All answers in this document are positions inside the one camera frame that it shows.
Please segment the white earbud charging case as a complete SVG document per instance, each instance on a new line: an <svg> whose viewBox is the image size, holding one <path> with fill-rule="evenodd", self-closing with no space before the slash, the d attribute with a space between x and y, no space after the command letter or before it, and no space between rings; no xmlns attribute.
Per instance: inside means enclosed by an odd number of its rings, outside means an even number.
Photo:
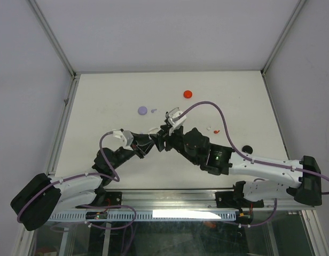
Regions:
<svg viewBox="0 0 329 256"><path fill-rule="evenodd" d="M154 127L149 129L148 134L156 134L160 129L158 127Z"/></svg>

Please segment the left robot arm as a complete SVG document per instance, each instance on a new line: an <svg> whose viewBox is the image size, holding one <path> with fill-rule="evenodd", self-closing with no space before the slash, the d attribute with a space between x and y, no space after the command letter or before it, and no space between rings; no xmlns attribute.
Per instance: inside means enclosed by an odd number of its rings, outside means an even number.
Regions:
<svg viewBox="0 0 329 256"><path fill-rule="evenodd" d="M45 173L34 176L10 203L18 223L33 231L61 211L77 206L102 207L106 199L104 187L120 182L117 168L134 156L145 157L155 145L155 134L123 129L105 133L100 142L109 135L119 139L122 146L117 150L100 146L92 171L70 177L50 177Z"/></svg>

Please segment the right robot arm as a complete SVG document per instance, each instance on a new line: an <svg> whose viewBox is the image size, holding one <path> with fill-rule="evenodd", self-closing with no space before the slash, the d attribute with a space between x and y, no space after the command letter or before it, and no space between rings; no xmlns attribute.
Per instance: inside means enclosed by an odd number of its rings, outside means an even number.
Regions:
<svg viewBox="0 0 329 256"><path fill-rule="evenodd" d="M184 133L183 128L170 132L165 126L149 134L158 151L176 150L201 170L213 175L248 175L258 181L238 181L233 186L232 199L237 206L266 198L290 198L309 206L322 204L321 171L316 160L303 156L301 160L240 155L233 148L216 145L198 129Z"/></svg>

